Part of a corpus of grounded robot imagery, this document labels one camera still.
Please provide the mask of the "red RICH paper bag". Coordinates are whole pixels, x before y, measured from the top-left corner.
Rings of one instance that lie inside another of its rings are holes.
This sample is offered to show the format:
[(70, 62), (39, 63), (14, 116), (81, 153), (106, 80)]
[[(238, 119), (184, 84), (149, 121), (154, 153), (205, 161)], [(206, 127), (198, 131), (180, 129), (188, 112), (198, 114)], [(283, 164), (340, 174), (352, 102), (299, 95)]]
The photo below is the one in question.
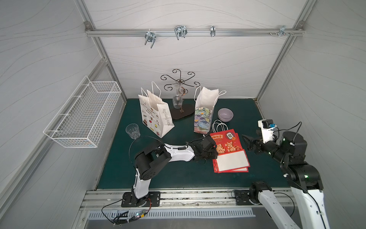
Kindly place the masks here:
[(239, 169), (232, 169), (232, 170), (225, 170), (225, 171), (219, 171), (218, 165), (216, 160), (213, 160), (213, 170), (214, 173), (247, 173), (248, 168), (239, 168)]

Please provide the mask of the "floral print paper bag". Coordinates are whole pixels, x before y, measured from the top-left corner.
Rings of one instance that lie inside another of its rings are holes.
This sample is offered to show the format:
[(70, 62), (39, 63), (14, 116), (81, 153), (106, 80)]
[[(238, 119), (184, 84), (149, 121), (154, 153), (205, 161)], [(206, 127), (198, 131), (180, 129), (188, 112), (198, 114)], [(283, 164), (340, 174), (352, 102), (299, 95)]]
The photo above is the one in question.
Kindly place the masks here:
[(209, 133), (212, 123), (214, 107), (221, 95), (227, 91), (219, 89), (210, 90), (206, 87), (197, 87), (195, 90), (194, 101), (194, 122), (193, 131), (198, 134), (206, 135)]

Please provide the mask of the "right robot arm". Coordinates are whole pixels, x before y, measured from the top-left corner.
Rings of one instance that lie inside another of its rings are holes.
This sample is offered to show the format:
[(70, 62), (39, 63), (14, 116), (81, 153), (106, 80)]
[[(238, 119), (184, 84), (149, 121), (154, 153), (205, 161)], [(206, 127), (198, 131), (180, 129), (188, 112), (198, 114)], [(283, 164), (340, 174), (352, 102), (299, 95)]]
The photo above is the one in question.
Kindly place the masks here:
[[(318, 170), (305, 162), (307, 142), (292, 131), (285, 131), (280, 144), (264, 142), (261, 138), (242, 136), (246, 146), (256, 154), (267, 154), (279, 163), (281, 172), (291, 187), (302, 227), (328, 229), (330, 227), (324, 203), (324, 186)], [(272, 188), (263, 181), (252, 183), (247, 193), (253, 205), (262, 205), (280, 229), (297, 229), (298, 226), (281, 206)]]

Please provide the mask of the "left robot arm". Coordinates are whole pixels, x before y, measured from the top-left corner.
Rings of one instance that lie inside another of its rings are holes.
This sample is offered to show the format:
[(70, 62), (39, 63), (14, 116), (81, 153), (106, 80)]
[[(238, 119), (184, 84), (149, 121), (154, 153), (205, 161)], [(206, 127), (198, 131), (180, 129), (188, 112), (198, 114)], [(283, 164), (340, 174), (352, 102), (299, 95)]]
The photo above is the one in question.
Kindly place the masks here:
[(190, 162), (194, 159), (217, 159), (216, 142), (210, 135), (187, 142), (182, 146), (170, 145), (156, 140), (134, 157), (135, 180), (130, 192), (123, 194), (121, 207), (158, 207), (161, 193), (150, 191), (152, 178), (171, 162)]

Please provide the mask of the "white printed paper bag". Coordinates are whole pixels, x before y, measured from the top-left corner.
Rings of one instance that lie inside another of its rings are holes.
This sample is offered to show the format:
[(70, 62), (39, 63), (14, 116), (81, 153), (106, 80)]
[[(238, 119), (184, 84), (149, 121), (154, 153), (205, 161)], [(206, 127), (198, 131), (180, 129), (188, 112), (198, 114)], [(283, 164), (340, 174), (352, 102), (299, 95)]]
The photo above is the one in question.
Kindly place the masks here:
[(141, 88), (141, 94), (138, 95), (143, 124), (163, 138), (174, 128), (174, 124), (169, 105), (160, 96), (161, 90), (154, 81), (151, 92)]

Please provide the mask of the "pink ceramic bowl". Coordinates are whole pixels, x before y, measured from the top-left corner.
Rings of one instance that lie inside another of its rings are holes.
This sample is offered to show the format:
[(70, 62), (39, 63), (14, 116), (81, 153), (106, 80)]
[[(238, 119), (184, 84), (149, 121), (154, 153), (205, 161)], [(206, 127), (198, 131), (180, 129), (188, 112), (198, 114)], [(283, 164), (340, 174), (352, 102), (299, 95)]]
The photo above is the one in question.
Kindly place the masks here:
[(234, 113), (228, 108), (221, 108), (218, 111), (218, 118), (220, 121), (226, 123), (233, 119)]

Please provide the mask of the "black metal cup tree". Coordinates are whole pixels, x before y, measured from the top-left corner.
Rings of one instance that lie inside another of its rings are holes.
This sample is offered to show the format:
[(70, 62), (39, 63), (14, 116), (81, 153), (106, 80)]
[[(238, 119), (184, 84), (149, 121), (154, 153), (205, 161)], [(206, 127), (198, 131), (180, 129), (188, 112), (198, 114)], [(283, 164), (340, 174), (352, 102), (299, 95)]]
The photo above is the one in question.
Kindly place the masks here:
[(184, 96), (188, 94), (188, 89), (186, 87), (191, 88), (198, 88), (201, 84), (197, 81), (194, 81), (192, 85), (188, 84), (187, 81), (191, 80), (195, 77), (194, 72), (188, 72), (188, 78), (182, 78), (182, 71), (180, 69), (173, 69), (172, 73), (177, 74), (179, 73), (179, 78), (173, 78), (168, 74), (161, 75), (160, 79), (162, 81), (167, 81), (168, 79), (173, 80), (173, 83), (165, 84), (164, 90), (166, 91), (173, 91), (175, 90), (175, 94), (172, 98), (173, 108), (170, 109), (172, 119), (179, 120), (194, 114), (194, 105), (192, 104), (185, 104), (184, 103)]

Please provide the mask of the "clear wine glass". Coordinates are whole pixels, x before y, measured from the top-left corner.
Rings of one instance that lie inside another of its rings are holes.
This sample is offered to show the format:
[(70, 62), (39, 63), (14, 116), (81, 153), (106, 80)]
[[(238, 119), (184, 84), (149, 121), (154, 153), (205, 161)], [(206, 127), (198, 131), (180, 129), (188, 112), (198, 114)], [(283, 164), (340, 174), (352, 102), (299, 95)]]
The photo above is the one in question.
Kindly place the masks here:
[(175, 109), (181, 109), (183, 105), (183, 98), (180, 93), (180, 84), (175, 84), (175, 95), (173, 96), (173, 107)]

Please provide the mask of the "clear glass tumbler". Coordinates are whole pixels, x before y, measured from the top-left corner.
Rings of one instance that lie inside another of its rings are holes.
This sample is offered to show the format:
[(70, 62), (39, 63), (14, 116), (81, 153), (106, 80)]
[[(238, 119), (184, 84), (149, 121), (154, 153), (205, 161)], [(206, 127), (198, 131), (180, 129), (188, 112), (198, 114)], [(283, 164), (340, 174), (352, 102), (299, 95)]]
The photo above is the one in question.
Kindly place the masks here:
[(129, 124), (126, 127), (125, 131), (128, 134), (128, 136), (134, 140), (138, 139), (141, 136), (139, 126), (135, 123)]

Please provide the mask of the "green felt table mat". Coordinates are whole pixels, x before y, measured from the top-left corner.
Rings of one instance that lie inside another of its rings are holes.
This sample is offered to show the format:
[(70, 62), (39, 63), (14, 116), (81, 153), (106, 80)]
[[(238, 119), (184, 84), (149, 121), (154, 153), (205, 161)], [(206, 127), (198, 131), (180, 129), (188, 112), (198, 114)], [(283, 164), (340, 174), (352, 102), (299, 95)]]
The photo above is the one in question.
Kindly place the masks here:
[[(234, 118), (228, 127), (239, 135), (255, 137), (257, 122), (262, 118), (252, 99), (219, 99), (215, 111), (228, 108)], [(125, 129), (129, 124), (139, 126), (141, 136), (131, 139)], [(106, 160), (99, 189), (130, 189), (134, 184), (135, 170), (132, 162), (136, 153), (143, 150), (157, 139), (157, 135), (142, 122), (140, 102), (128, 99), (120, 120), (112, 147)], [(167, 164), (155, 176), (151, 189), (165, 188), (244, 188), (253, 182), (263, 181), (274, 188), (287, 187), (279, 164), (271, 157), (247, 152), (250, 168), (247, 173), (214, 173), (210, 160), (178, 161)]]

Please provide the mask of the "metal hook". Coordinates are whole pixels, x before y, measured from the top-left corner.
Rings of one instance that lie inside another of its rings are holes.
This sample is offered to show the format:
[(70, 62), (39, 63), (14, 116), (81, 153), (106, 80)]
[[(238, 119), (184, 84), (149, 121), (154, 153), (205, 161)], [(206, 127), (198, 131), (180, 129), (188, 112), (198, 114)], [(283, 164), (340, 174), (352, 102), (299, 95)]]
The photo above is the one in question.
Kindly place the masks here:
[(216, 34), (216, 27), (214, 25), (212, 25), (210, 27), (210, 36), (215, 37), (215, 34)]
[(147, 45), (147, 43), (150, 43), (150, 48), (153, 48), (153, 45), (156, 41), (156, 35), (155, 33), (151, 32), (151, 31), (147, 31), (145, 34), (145, 42), (144, 44)]
[(277, 32), (275, 33), (268, 33), (270, 36), (276, 36), (276, 37), (282, 37), (282, 36), (286, 36), (286, 37), (291, 37), (294, 36), (295, 34), (293, 32), (287, 32), (286, 31), (286, 27), (282, 26)]
[(181, 37), (185, 38), (187, 35), (187, 28), (185, 25), (176, 26), (174, 28), (174, 33), (175, 33), (177, 40), (179, 40)]

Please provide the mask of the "aluminium top rail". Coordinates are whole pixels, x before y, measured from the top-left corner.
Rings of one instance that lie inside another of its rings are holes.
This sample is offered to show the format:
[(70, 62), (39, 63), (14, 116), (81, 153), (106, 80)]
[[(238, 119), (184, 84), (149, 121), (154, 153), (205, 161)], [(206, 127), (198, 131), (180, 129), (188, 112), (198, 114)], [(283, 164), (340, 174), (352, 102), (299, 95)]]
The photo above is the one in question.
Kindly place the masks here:
[[(216, 28), (215, 37), (259, 37), (270, 36), (268, 33), (275, 33), (275, 29), (219, 29)], [(94, 29), (87, 31), (88, 37), (145, 37), (147, 31), (155, 33), (156, 37), (175, 37), (174, 29)], [(293, 32), (294, 36), (302, 36), (305, 30), (286, 28), (287, 32)], [(186, 37), (211, 37), (210, 28), (187, 29)]]

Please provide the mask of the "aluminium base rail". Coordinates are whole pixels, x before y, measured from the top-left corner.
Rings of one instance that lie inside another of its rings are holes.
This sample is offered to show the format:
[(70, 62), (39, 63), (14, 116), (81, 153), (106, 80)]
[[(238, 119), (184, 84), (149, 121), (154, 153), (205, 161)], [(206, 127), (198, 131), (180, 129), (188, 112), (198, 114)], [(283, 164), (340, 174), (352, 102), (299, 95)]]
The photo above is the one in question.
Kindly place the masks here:
[[(234, 191), (241, 188), (161, 189), (158, 209), (237, 208)], [(120, 210), (123, 194), (129, 189), (87, 191), (80, 210)]]

